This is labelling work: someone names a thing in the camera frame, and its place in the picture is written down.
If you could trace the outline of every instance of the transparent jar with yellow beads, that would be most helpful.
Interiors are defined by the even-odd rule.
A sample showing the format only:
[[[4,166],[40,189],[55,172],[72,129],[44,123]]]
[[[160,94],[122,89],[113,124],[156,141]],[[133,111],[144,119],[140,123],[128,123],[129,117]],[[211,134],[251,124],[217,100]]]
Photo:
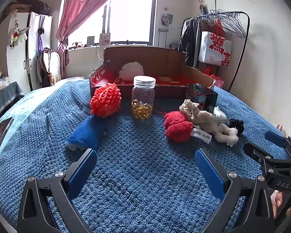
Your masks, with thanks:
[[[149,76],[136,76],[131,94],[131,111],[135,118],[147,119],[152,115],[156,80]]]

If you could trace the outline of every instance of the blue blanket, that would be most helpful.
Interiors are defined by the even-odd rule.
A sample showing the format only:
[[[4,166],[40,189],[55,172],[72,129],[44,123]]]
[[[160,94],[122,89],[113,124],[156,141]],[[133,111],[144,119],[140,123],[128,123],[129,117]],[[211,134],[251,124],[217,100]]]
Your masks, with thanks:
[[[214,140],[207,145],[195,137],[185,144],[170,142],[163,115],[135,120],[129,100],[122,101],[120,111],[108,118],[97,166],[73,200],[94,232],[199,232],[220,202],[195,165],[199,148],[243,177],[255,178],[261,172],[243,152],[247,141],[285,157],[283,149],[264,139],[268,130],[280,134],[275,127],[236,97],[215,90],[217,105],[228,119],[244,120],[245,132],[232,148]],[[67,82],[28,116],[2,150],[0,209],[14,227],[26,178],[51,177],[81,156],[80,150],[67,149],[64,141],[89,116],[89,99],[88,80]],[[154,109],[169,112],[181,103],[158,100]],[[67,232],[52,201],[50,205],[60,229]]]

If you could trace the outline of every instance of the red yarn ball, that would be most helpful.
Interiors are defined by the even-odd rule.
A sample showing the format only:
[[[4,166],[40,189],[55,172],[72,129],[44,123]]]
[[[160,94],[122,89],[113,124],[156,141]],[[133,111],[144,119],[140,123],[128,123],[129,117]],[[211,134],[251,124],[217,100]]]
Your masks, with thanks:
[[[121,99],[121,93],[116,84],[108,83],[96,89],[89,103],[91,113],[102,118],[111,116],[120,108]]]
[[[165,115],[166,136],[176,143],[185,143],[189,141],[193,124],[187,121],[186,116],[179,112],[173,111]]]

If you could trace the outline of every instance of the red plush toy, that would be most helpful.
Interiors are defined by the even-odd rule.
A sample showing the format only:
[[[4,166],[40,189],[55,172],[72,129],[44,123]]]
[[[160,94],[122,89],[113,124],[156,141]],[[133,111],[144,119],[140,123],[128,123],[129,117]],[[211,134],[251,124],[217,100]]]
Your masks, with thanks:
[[[113,115],[120,108],[121,93],[115,83],[106,84],[96,89],[93,98],[90,100],[91,113],[98,117],[105,118]]]
[[[165,115],[166,136],[176,143],[189,141],[193,124],[187,121],[180,111],[173,111]]]

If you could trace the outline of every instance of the window pane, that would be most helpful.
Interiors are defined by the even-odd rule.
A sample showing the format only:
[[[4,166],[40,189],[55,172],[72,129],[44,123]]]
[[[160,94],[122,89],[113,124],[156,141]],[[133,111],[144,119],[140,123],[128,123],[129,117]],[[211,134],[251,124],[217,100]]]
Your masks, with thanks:
[[[152,0],[111,0],[111,42],[150,41]]]
[[[96,11],[80,28],[73,32],[68,38],[68,46],[75,42],[87,44],[87,37],[95,36],[95,43],[99,43],[100,33],[102,33],[104,6]]]

